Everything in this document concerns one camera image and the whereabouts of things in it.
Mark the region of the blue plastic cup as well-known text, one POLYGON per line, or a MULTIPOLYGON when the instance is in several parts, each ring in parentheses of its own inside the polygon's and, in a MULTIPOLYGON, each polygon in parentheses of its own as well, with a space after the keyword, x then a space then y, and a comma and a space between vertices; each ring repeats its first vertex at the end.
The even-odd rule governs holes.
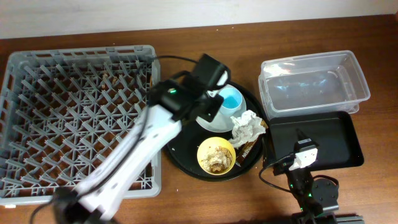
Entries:
POLYGON ((224 88, 219 92, 224 101, 220 108, 220 113, 226 116, 231 116, 237 112, 243 103, 242 94, 235 88, 224 88))

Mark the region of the brown Nescafe sachet wrapper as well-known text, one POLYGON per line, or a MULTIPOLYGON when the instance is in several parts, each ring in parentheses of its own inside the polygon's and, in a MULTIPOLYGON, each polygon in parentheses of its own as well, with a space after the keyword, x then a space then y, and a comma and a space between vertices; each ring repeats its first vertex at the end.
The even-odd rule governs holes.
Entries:
POLYGON ((245 158, 248 156, 248 154, 251 152, 251 149, 252 149, 252 148, 254 147, 254 145, 257 143, 257 140, 258 140, 258 138, 257 138, 256 140, 252 141, 252 142, 247 142, 247 143, 242 147, 242 149, 240 150, 240 152, 239 152, 239 154, 238 154, 238 156, 237 156, 237 158, 236 158, 235 164, 236 164, 237 166, 239 166, 239 167, 242 166, 242 164, 243 164, 245 158))

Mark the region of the white paper napkin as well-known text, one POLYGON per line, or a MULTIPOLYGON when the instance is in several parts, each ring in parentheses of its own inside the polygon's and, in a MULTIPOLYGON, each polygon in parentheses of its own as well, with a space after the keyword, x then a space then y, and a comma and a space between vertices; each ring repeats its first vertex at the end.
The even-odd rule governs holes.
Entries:
POLYGON ((233 123, 232 138, 229 142, 234 148, 239 148, 248 142, 254 142, 261 134, 266 133, 268 125, 251 110, 242 113, 240 117, 230 117, 233 123))

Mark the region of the food scraps rice and shells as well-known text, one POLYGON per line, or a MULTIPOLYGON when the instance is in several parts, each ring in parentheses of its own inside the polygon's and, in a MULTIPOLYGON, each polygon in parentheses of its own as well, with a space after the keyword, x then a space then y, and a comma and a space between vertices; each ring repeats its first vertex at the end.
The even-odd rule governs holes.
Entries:
POLYGON ((232 164, 232 154, 221 146, 209 147, 204 156, 200 159, 200 164, 207 172, 219 174, 229 169, 232 164))

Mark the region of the yellow bowl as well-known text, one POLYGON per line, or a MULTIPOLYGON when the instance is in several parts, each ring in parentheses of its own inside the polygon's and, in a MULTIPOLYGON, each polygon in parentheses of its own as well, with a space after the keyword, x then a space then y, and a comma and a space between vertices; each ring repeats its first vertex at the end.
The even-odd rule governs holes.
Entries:
POLYGON ((206 140, 204 140, 198 147, 197 150, 197 161, 200 165, 200 167, 208 174, 210 175, 223 175, 228 173, 234 166, 235 162, 236 162, 236 151, 234 149, 234 147, 232 146, 232 144, 221 137, 212 137, 212 138, 208 138, 206 140), (230 153, 232 154, 233 160, 232 160, 232 164, 230 165, 229 169, 227 169, 224 172, 221 172, 219 174, 212 174, 210 172, 207 172, 204 168, 202 168, 201 164, 200 164, 200 159, 204 156, 205 151, 209 148, 209 147, 217 147, 217 146, 221 146, 221 147, 225 147, 227 148, 230 153))

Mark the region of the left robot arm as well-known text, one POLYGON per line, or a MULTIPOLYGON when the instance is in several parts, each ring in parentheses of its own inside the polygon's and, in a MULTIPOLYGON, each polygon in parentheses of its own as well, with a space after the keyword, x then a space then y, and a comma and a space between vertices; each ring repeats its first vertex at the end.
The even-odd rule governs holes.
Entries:
POLYGON ((59 188, 51 203, 57 223, 116 223, 124 195, 151 159, 182 130, 184 121, 213 121, 223 103, 218 90, 230 69, 207 54, 191 72, 181 71, 154 85, 135 125, 93 173, 74 189, 59 188))

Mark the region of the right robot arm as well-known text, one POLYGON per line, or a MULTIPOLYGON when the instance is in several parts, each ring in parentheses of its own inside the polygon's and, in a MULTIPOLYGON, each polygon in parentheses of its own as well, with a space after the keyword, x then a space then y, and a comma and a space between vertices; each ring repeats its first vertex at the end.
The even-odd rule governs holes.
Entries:
POLYGON ((294 223, 336 223, 339 182, 326 175, 311 174, 318 143, 299 129, 296 134, 294 150, 273 165, 274 175, 287 176, 289 192, 300 205, 301 213, 294 215, 294 223))

